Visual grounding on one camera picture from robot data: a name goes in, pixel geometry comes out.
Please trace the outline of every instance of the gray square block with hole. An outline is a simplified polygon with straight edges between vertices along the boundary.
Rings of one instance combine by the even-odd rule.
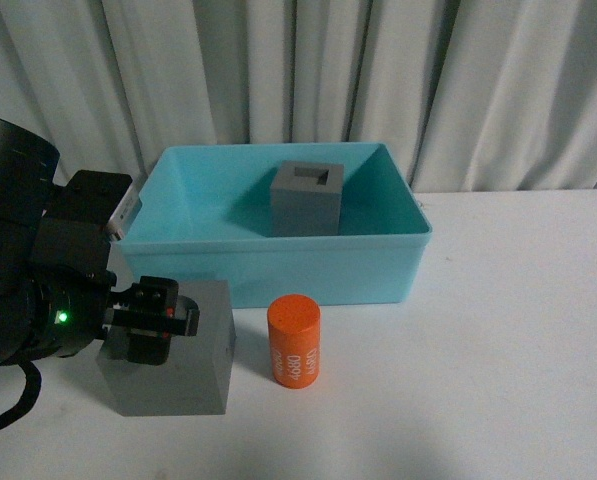
[[[344,166],[287,161],[271,184],[273,234],[338,235]]]
[[[112,327],[96,362],[125,416],[224,414],[236,331],[226,281],[180,283],[200,310],[195,337],[174,336],[163,365],[127,361],[125,330]]]

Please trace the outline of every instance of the gray cube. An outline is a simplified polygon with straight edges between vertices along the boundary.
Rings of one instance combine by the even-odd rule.
[[[343,174],[340,164],[284,162],[271,184],[274,236],[338,235]]]
[[[112,327],[96,362],[125,416],[224,414],[236,331],[225,281],[180,283],[200,309],[195,337],[174,336],[163,365],[127,361],[125,330]]]

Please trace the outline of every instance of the black cable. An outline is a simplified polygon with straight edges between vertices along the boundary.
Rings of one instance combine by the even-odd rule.
[[[0,430],[27,415],[40,396],[42,384],[40,371],[31,362],[21,362],[18,366],[25,372],[25,389],[22,391],[18,403],[0,415]]]

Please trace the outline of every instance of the hollow gray cube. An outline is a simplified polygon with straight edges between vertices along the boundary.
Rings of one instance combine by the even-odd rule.
[[[216,415],[227,408],[236,331],[226,281],[180,283],[200,310],[195,337],[174,336],[163,365],[127,361],[122,327],[111,327],[96,362],[124,416]]]
[[[344,166],[284,162],[271,184],[273,234],[338,235]]]

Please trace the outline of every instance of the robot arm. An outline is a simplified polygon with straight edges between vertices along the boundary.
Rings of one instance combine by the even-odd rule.
[[[31,361],[75,355],[113,324],[129,337],[129,361],[159,365],[171,335],[195,335],[199,320],[173,280],[143,277],[111,291],[110,242],[140,208],[131,177],[81,170],[56,187],[58,158],[50,143],[0,119],[0,366],[27,374],[17,418],[40,390]]]

